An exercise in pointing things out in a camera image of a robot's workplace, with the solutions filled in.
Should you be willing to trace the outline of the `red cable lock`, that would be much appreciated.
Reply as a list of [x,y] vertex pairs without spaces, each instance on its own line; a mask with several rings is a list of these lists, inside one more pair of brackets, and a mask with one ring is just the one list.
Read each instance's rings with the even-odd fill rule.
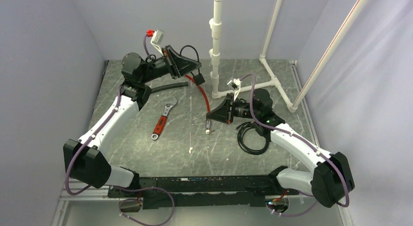
[[[189,79],[192,83],[196,83],[196,81],[193,79],[193,77],[186,75],[186,78]],[[206,112],[209,113],[210,112],[210,103],[209,103],[209,99],[208,96],[206,95],[203,87],[201,85],[196,85],[198,90],[200,91],[200,93],[202,94],[205,103],[206,103]],[[211,133],[211,120],[206,118],[206,134],[210,134]]]

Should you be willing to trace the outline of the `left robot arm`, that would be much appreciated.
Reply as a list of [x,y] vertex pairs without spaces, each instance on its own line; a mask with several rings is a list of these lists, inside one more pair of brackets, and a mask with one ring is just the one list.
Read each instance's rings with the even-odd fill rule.
[[139,174],[111,165],[105,157],[107,147],[144,107],[152,93],[148,82],[165,75],[178,79],[201,66],[200,61],[179,54],[170,45],[161,48],[160,57],[143,58],[135,52],[126,54],[121,69],[124,81],[112,105],[84,135],[77,140],[68,139],[63,146],[66,191],[70,195],[82,192],[70,190],[69,180],[74,178],[86,184],[83,190],[113,186],[129,197],[135,196],[140,190]]

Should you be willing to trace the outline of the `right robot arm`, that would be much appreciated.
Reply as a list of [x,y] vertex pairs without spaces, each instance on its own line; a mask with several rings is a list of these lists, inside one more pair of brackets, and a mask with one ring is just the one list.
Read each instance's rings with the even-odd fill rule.
[[265,89],[254,90],[251,100],[237,99],[233,93],[206,114],[206,118],[231,124],[235,117],[250,118],[252,128],[267,143],[281,146],[300,160],[307,171],[281,167],[268,181],[273,194],[294,189],[316,199],[324,207],[347,207],[349,193],[355,188],[347,157],[341,153],[326,151],[296,133],[285,120],[273,111],[273,101]]

